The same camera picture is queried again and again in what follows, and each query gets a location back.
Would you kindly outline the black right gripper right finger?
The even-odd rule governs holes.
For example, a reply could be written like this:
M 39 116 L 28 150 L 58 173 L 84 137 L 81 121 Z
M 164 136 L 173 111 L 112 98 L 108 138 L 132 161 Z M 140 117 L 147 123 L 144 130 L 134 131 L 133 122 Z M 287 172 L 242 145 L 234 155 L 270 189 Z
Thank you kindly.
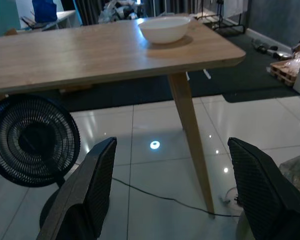
M 228 139 L 241 203 L 256 240 L 300 240 L 300 191 L 273 159 L 241 139 Z

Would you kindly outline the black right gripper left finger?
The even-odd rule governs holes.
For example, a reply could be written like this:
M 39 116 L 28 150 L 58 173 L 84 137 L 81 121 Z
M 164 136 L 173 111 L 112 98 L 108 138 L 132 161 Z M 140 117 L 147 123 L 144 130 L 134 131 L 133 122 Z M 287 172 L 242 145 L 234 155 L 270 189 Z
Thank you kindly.
M 40 213 L 38 240 L 96 240 L 110 205 L 117 138 L 109 137 L 46 201 Z

